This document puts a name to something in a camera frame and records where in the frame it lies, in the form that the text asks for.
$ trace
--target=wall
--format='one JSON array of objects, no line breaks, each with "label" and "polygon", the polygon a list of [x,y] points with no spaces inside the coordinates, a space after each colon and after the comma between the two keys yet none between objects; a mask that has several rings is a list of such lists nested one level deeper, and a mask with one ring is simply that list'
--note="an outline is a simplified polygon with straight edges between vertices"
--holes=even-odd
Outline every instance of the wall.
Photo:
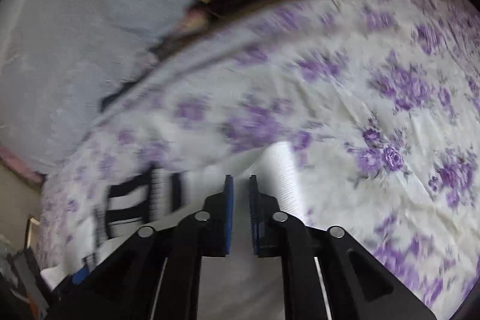
[{"label": "wall", "polygon": [[40,218],[40,195],[0,165],[0,238],[20,250],[25,240],[27,218]]}]

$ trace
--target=bed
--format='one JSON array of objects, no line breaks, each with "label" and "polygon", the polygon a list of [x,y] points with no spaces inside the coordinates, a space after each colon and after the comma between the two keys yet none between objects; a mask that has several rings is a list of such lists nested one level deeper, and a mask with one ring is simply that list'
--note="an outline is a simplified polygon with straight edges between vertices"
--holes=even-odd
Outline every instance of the bed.
[{"label": "bed", "polygon": [[[227,19],[110,102],[49,169],[41,266],[74,258],[86,219],[104,226],[111,187],[152,164],[248,165],[288,141],[304,222],[345,227],[439,320],[468,319],[480,274],[479,27],[468,0],[270,0]],[[202,189],[186,207],[215,192]],[[234,297],[205,318],[253,318]],[[262,297],[249,301],[258,316],[278,314],[278,297]]]}]

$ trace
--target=black and white striped fabric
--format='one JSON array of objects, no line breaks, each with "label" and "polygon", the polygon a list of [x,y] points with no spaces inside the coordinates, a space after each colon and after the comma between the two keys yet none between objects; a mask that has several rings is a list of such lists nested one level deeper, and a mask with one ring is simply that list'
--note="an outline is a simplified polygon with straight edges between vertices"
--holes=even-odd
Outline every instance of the black and white striped fabric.
[{"label": "black and white striped fabric", "polygon": [[82,261],[83,264],[88,267],[88,270],[90,272],[92,272],[95,267],[97,267],[97,255],[95,252],[83,258]]},{"label": "black and white striped fabric", "polygon": [[105,227],[105,235],[97,233],[97,245],[107,239],[130,235],[143,224],[176,211],[182,206],[181,182],[182,174],[170,174],[152,166],[143,174],[111,186],[105,215],[97,214],[98,223],[104,221],[97,227]]}]

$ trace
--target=blanket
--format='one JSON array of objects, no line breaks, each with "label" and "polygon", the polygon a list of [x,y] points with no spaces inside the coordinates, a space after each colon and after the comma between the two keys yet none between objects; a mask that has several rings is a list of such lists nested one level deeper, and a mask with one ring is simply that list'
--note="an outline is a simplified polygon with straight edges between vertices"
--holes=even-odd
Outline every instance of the blanket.
[{"label": "blanket", "polygon": [[109,106],[47,180],[42,266],[112,185],[286,140],[303,221],[343,226],[448,319],[480,274],[479,29],[467,0],[295,0],[213,32]]}]

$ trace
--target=pink fabric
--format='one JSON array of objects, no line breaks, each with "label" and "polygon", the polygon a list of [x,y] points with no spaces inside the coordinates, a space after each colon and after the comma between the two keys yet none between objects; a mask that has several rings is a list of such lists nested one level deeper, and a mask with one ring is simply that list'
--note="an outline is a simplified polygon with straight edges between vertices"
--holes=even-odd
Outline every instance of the pink fabric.
[{"label": "pink fabric", "polygon": [[42,183],[42,176],[35,174],[27,165],[17,158],[13,153],[0,145],[0,159],[7,165],[8,168],[15,171],[25,179],[33,181],[35,183]]}]

